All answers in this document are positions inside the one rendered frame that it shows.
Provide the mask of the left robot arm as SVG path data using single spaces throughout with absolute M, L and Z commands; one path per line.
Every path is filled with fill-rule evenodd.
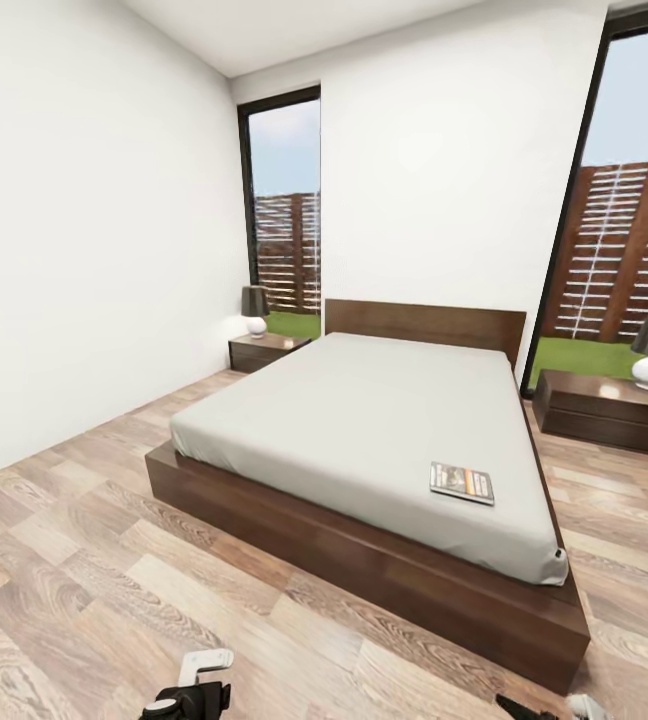
M 141 720 L 219 720 L 230 706 L 231 684 L 200 683 L 197 673 L 229 669 L 233 660 L 230 649 L 186 653 L 179 684 L 163 689 L 143 709 Z

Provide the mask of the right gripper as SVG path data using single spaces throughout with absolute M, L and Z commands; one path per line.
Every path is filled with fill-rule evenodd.
M 549 711 L 541 711 L 539 715 L 536 711 L 514 702 L 499 693 L 496 693 L 495 700 L 513 720 L 557 720 L 555 715 Z

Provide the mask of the hardback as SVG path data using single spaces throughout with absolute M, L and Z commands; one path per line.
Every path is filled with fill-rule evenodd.
M 429 489 L 489 505 L 495 501 L 490 474 L 434 461 L 431 462 Z

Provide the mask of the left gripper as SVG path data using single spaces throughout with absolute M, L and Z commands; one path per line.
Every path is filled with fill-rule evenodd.
M 219 720 L 223 711 L 230 706 L 231 684 L 222 686 L 222 682 L 200 683 L 192 687 L 169 687 L 163 689 L 156 699 L 172 696 L 188 696 L 194 705 L 194 720 Z

